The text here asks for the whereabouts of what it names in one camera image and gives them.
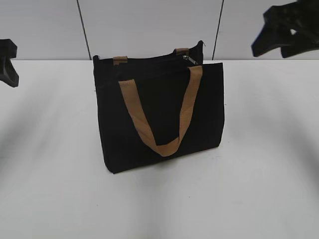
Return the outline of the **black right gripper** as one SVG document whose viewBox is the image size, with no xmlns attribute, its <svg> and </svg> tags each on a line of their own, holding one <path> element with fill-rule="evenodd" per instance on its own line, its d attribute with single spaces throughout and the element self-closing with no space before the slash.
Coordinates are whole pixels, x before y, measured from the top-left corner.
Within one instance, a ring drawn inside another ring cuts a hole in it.
<svg viewBox="0 0 319 239">
<path fill-rule="evenodd" d="M 254 57 L 280 48 L 283 58 L 319 49 L 319 2 L 297 0 L 273 5 L 263 14 L 264 25 L 251 45 Z"/>
</svg>

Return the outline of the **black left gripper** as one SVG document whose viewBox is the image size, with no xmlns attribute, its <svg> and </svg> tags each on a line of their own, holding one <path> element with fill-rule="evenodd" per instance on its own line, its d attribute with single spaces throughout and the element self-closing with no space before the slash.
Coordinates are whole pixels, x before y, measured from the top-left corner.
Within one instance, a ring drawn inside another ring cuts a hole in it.
<svg viewBox="0 0 319 239">
<path fill-rule="evenodd" d="M 15 71 L 11 59 L 17 55 L 17 46 L 11 39 L 0 40 L 0 80 L 15 88 L 19 84 L 19 75 Z"/>
</svg>

